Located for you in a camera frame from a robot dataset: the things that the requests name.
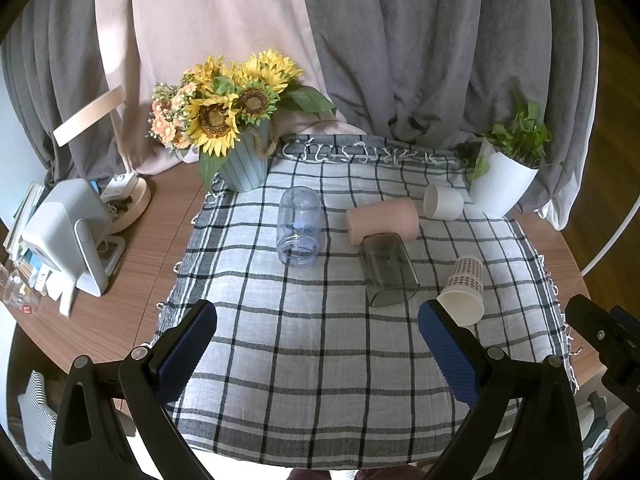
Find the grey curtain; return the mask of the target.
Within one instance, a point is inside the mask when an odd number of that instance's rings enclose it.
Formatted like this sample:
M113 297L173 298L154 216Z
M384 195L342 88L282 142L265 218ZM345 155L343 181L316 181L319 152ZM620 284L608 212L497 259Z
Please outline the grey curtain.
M452 148L514 115L513 90L540 104L552 140L518 206L566 226L593 123L599 35L593 0L318 0L343 24L326 46L337 94L369 136ZM114 88L94 0L1 0L4 86L55 183L112 166L107 119L60 148L53 130Z

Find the sunflower bouquet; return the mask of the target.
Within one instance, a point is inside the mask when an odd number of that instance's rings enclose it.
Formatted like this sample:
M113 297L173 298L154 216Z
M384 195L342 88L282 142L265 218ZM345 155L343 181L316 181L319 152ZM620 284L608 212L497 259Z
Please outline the sunflower bouquet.
M178 84L154 84L149 137L171 154L196 151L198 175L212 185L247 126L268 120L269 160L278 143L277 113L336 114L326 96L303 83L303 73L292 58L272 49L243 63L209 56L185 70Z

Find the white plant pot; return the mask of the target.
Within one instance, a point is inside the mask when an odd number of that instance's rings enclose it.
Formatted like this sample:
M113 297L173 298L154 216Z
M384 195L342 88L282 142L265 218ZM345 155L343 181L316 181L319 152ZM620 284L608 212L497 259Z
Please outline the white plant pot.
M506 157L484 140L471 177L472 203L489 218L503 217L522 198L537 174L537 169Z

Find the stack of books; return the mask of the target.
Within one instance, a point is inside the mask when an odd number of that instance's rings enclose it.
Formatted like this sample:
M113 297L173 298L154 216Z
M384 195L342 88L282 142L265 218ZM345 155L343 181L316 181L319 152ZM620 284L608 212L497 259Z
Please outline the stack of books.
M3 242L3 248L12 261L17 261L20 258L22 232L30 217L37 210L45 190L46 188L42 184L34 181L30 182L27 193L14 214L13 226L9 229L8 235Z

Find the clear blue plastic jar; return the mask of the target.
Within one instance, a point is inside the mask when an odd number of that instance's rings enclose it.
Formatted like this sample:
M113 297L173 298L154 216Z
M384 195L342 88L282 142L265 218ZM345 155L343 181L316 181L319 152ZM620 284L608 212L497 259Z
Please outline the clear blue plastic jar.
M286 190L280 200L277 253L285 266L312 266L318 258L321 232L321 202L306 186Z

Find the pink cup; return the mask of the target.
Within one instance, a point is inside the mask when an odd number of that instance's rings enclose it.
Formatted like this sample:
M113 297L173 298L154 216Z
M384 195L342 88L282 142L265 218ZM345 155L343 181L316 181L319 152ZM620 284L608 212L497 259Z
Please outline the pink cup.
M419 234L419 215L409 197L384 200L346 211L349 243L358 246L365 237L395 233L402 240L415 240Z

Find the green potted plant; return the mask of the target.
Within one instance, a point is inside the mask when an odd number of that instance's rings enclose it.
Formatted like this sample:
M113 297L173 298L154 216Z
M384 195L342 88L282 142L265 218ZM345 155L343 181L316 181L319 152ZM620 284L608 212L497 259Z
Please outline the green potted plant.
M541 118L540 104L523 100L518 89L513 90L513 97L516 112L512 122L507 126L497 122L489 131L475 136L487 141L495 153L501 153L528 169L557 166L565 171L564 160L552 162L547 157L552 134Z

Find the checkered paper cup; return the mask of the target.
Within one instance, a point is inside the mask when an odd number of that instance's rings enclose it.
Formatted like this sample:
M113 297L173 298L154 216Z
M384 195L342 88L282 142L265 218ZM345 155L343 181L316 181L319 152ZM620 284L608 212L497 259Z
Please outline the checkered paper cup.
M457 258L437 301L461 327L480 322L484 313L483 263L474 256Z

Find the smoky grey square cup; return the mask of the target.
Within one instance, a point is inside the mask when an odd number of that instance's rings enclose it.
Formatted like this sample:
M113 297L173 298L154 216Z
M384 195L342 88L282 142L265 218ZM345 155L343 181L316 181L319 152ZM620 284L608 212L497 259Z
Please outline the smoky grey square cup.
M366 236L360 244L359 258L370 308L405 304L418 291L416 271L398 234Z

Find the white cup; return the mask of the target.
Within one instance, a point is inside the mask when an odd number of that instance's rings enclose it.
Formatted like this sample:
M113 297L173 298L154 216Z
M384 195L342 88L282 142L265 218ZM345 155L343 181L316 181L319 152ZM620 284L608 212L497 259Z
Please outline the white cup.
M423 196L423 211L427 219L454 221L462 215L463 207L463 197L454 188L433 183L427 185Z

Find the clear glass cup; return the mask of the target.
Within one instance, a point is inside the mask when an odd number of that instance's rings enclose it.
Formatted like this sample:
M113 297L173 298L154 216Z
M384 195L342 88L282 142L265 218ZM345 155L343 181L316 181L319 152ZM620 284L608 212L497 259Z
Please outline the clear glass cup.
M24 281L19 270L9 271L1 267L1 299L8 307L36 314L40 305L40 295Z

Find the pink curtain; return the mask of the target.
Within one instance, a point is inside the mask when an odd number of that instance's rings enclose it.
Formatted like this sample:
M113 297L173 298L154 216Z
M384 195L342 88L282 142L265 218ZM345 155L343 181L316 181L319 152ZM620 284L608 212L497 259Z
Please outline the pink curtain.
M107 84L126 92L125 153L140 174L159 174L179 161L148 136L154 84L175 84L184 70L209 56L241 62L252 53L278 50L303 69L304 84L335 105L336 113L320 117L278 114L282 134L371 131L338 98L326 40L343 22L322 16L318 0L94 0L94 5Z

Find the white desk fan device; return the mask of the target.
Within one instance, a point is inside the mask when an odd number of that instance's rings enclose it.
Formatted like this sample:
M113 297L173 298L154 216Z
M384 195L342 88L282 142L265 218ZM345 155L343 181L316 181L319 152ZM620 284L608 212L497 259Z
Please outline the white desk fan device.
M84 179L58 182L22 232L24 243L42 263L61 272L95 297L108 286L126 243L107 232L112 216Z

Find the checkered grey tablecloth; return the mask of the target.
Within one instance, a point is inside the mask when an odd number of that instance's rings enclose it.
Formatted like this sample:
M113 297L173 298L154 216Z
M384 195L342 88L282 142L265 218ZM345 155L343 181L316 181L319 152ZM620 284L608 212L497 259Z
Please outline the checkered grey tablecloth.
M511 217L472 207L450 222L422 219L406 248L420 287L405 304L370 308L346 211L409 197L427 185L468 188L451 150L381 138L292 136L265 183L235 193L214 180L158 326L177 325L201 299L217 328L168 411L194 448L282 467L357 469L432 460L468 409L450 392L422 339L422 302L444 288L454 262L483 263L485 313L472 328L516 360L567 358L570 343L544 259ZM321 202L312 266L277 253L278 209L294 186Z

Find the light blue ribbed vase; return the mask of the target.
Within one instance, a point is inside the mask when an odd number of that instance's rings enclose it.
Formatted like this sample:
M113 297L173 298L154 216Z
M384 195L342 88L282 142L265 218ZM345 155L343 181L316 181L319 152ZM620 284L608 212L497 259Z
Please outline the light blue ribbed vase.
M268 169L267 148L270 125L264 120L259 126L247 126L235 148L219 171L222 180L233 192L248 192L259 188L266 180Z

